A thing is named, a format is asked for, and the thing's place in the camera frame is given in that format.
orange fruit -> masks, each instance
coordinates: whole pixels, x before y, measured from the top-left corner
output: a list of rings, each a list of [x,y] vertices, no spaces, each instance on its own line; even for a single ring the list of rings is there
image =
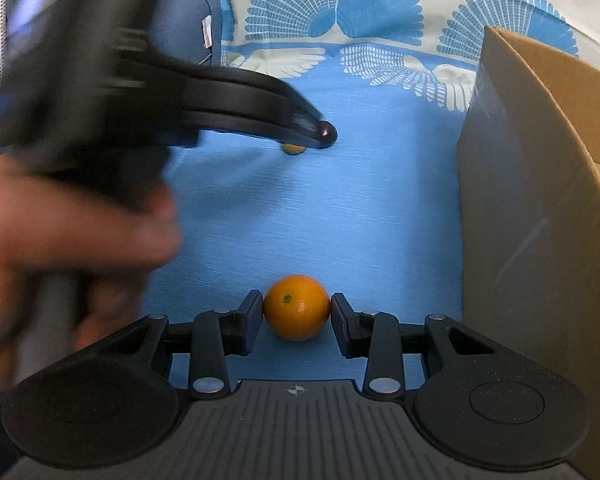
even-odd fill
[[[282,278],[264,298],[264,316],[269,326],[289,341],[317,336],[330,312],[327,291],[317,280],[303,274]]]
[[[295,146],[294,144],[281,144],[280,146],[287,155],[300,155],[306,150],[304,146]]]

circular pad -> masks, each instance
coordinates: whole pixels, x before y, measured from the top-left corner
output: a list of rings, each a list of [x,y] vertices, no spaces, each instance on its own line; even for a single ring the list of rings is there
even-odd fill
[[[488,357],[458,357],[416,394],[413,411],[432,443],[489,470],[533,470],[569,457],[587,431],[582,394],[539,365]]]
[[[175,391],[113,360],[91,360],[21,383],[2,420],[13,443],[39,462],[91,468],[129,460],[173,427]]]
[[[471,406],[478,415],[500,424],[524,424],[544,410],[542,395],[526,384],[493,381],[471,392]]]

tool handle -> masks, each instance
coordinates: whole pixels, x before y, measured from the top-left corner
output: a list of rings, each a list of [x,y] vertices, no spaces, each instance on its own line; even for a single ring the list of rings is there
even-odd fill
[[[86,186],[139,210],[160,181],[169,157],[163,146],[92,151],[81,154],[77,168],[53,178]],[[37,276],[34,282],[25,309],[31,318],[18,343],[16,382],[70,355],[75,328],[87,313],[90,276],[80,269]]]

cable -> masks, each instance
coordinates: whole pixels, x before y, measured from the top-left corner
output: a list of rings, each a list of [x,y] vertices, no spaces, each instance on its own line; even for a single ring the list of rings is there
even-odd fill
[[[7,0],[0,0],[0,80],[4,73],[7,55]]]

human hand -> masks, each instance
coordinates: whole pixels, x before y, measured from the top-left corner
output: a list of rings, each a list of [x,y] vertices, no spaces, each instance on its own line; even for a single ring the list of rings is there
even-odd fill
[[[33,176],[1,155],[0,391],[14,374],[30,276],[76,269],[94,276],[88,315],[74,335],[74,348],[84,348],[137,317],[148,273],[179,247],[175,216],[165,184],[152,190],[143,212],[133,213],[85,189]]]

